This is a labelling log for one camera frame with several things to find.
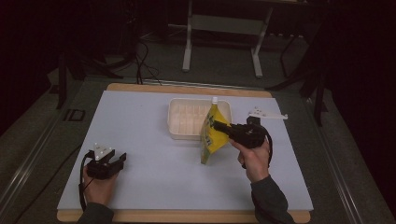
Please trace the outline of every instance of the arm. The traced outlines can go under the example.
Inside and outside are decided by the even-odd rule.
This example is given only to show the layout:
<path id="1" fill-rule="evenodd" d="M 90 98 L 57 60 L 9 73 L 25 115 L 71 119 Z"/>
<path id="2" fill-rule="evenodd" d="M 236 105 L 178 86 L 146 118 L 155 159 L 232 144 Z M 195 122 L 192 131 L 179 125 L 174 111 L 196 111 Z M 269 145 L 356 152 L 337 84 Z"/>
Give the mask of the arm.
<path id="1" fill-rule="evenodd" d="M 252 200 L 256 208 L 256 218 L 260 223 L 294 223 L 288 213 L 288 201 L 279 186 L 269 175 L 269 144 L 264 141 L 261 147 L 248 149 L 235 141 L 231 144 L 240 153 L 238 160 L 247 167 Z"/>
<path id="2" fill-rule="evenodd" d="M 118 174 L 109 179 L 92 179 L 87 175 L 87 167 L 84 167 L 84 195 L 87 200 L 87 208 L 79 218 L 77 224 L 109 224 L 114 213 L 107 205 L 113 194 Z"/>

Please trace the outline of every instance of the dark gray sleeve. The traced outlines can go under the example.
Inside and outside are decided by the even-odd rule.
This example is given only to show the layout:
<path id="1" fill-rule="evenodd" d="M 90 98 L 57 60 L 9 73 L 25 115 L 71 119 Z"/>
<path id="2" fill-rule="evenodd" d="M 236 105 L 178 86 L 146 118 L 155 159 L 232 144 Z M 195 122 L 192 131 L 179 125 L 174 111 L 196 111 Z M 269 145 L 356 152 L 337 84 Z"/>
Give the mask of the dark gray sleeve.
<path id="1" fill-rule="evenodd" d="M 111 224 L 114 212 L 99 203 L 88 203 L 77 224 Z"/>
<path id="2" fill-rule="evenodd" d="M 251 184 L 256 218 L 260 223 L 294 223 L 288 201 L 271 176 Z"/>

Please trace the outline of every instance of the snack bag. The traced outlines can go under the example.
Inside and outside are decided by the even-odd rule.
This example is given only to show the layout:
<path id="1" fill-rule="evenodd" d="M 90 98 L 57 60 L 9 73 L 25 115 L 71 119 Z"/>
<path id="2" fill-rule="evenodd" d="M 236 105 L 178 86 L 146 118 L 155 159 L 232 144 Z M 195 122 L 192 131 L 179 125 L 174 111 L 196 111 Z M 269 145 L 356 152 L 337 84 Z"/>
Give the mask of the snack bag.
<path id="1" fill-rule="evenodd" d="M 212 106 L 206 115 L 201 131 L 201 163 L 206 164 L 210 154 L 216 152 L 219 148 L 228 143 L 228 135 L 219 132 L 213 128 L 213 122 L 217 120 L 230 125 L 229 121 L 223 117 L 218 108 L 218 97 L 213 97 Z"/>

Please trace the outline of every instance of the hand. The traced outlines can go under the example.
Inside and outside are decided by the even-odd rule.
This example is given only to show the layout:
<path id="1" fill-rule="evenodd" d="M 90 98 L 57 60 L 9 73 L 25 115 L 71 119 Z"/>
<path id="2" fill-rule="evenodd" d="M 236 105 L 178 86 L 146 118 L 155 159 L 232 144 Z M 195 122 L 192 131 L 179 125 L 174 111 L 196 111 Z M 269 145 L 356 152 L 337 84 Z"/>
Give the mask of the hand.
<path id="1" fill-rule="evenodd" d="M 84 195 L 88 203 L 101 203 L 105 206 L 108 205 L 113 195 L 114 186 L 116 184 L 116 178 L 119 173 L 111 176 L 109 179 L 100 180 L 93 179 L 87 174 L 87 166 L 83 170 L 84 178 Z"/>
<path id="2" fill-rule="evenodd" d="M 247 167 L 247 178 L 251 183 L 260 181 L 269 175 L 268 161 L 270 145 L 265 140 L 260 147 L 246 148 L 230 139 L 231 145 L 239 150 L 238 161 Z"/>

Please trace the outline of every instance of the white tray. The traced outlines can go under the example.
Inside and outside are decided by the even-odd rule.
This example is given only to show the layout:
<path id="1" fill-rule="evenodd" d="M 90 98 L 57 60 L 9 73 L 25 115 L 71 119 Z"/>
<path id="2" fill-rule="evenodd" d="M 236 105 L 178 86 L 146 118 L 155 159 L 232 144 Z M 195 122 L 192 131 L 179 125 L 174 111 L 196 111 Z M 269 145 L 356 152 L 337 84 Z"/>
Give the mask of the white tray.
<path id="1" fill-rule="evenodd" d="M 168 110 L 168 128 L 173 139 L 200 140 L 200 133 L 212 100 L 172 99 Z M 232 121 L 230 104 L 219 100 L 220 113 Z"/>

